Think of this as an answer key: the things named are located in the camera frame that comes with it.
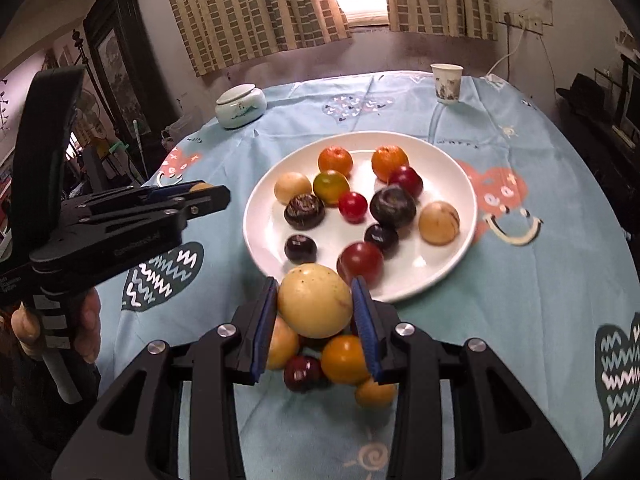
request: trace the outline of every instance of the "paper cup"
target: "paper cup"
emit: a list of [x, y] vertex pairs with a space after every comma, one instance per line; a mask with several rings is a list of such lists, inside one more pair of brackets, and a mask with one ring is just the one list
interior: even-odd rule
[[438, 101], [445, 105], [460, 101], [460, 85], [464, 68], [458, 65], [436, 63], [431, 65], [431, 69]]

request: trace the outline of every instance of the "black heart print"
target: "black heart print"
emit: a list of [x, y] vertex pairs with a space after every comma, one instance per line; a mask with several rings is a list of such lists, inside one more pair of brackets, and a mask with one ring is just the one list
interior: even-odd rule
[[129, 270], [122, 291], [122, 309], [144, 312], [169, 301], [195, 279], [204, 248], [188, 242]]
[[602, 452], [616, 441], [638, 402], [640, 384], [640, 313], [631, 323], [629, 336], [615, 325], [596, 332], [595, 379], [604, 418]]

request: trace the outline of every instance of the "metal bolt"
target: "metal bolt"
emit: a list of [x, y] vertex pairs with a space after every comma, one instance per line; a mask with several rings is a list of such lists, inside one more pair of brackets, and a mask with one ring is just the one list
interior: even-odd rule
[[402, 337], [411, 335], [415, 332], [415, 326], [411, 323], [398, 323], [396, 325], [396, 333]]
[[486, 350], [486, 343], [477, 337], [470, 339], [467, 346], [472, 352], [484, 352]]
[[225, 323], [224, 325], [220, 325], [218, 327], [218, 335], [220, 337], [229, 337], [236, 333], [236, 327], [231, 323]]
[[152, 341], [146, 346], [146, 351], [153, 355], [161, 354], [166, 350], [166, 343], [164, 341], [160, 341], [159, 339], [156, 341]]

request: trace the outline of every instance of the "white plate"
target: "white plate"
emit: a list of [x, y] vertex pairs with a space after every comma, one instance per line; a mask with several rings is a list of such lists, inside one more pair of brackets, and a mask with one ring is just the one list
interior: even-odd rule
[[[318, 155], [328, 146], [342, 146], [351, 152], [353, 171], [349, 179], [351, 190], [369, 201], [384, 187], [371, 169], [371, 155], [380, 146], [400, 146], [409, 156], [409, 164], [424, 181], [419, 199], [418, 214], [423, 206], [434, 200], [452, 204], [460, 215], [460, 235], [445, 247], [434, 247], [420, 238], [417, 216], [409, 234], [400, 240], [395, 256], [385, 260], [383, 278], [372, 289], [379, 301], [398, 301], [421, 292], [446, 276], [462, 259], [474, 236], [478, 220], [476, 194], [460, 166], [442, 150], [423, 140], [391, 132], [355, 132], [328, 137], [291, 153], [273, 166], [255, 186], [244, 210], [242, 232], [244, 242], [255, 264], [266, 275], [281, 281], [294, 267], [284, 254], [284, 244], [298, 233], [284, 219], [284, 206], [273, 193], [278, 177], [287, 171], [306, 174], [313, 182], [318, 174]], [[342, 250], [361, 241], [367, 227], [375, 223], [367, 212], [358, 225], [347, 223], [337, 208], [327, 208], [322, 223], [303, 234], [318, 245], [318, 263], [335, 270]]]

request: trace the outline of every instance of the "tablecloth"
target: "tablecloth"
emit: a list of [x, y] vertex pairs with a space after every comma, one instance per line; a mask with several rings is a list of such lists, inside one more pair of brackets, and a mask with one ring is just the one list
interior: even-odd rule
[[[554, 124], [498, 78], [465, 77], [461, 101], [451, 106], [436, 101], [433, 77], [419, 72], [314, 80], [265, 94], [263, 117], [235, 131], [209, 121], [179, 143], [152, 179], [223, 184], [232, 203], [191, 221], [181, 248], [98, 287], [102, 391], [147, 342], [196, 340], [258, 294], [263, 277], [244, 246], [242, 213], [271, 166], [322, 137], [400, 132], [460, 162], [481, 216], [463, 261], [443, 282], [398, 303], [401, 319], [442, 341], [485, 339], [586, 475], [638, 402], [640, 287], [612, 209]], [[495, 218], [493, 228], [486, 215]], [[534, 229], [536, 219], [542, 224]], [[513, 245], [523, 235], [532, 242]], [[149, 281], [151, 269], [157, 278]], [[238, 386], [236, 401], [248, 478], [384, 478], [393, 411], [361, 409], [352, 388], [302, 396], [284, 387], [280, 372], [267, 372], [253, 388]], [[448, 442], [450, 413], [444, 422]], [[182, 459], [186, 428], [183, 420]], [[452, 448], [446, 447], [449, 478]]]

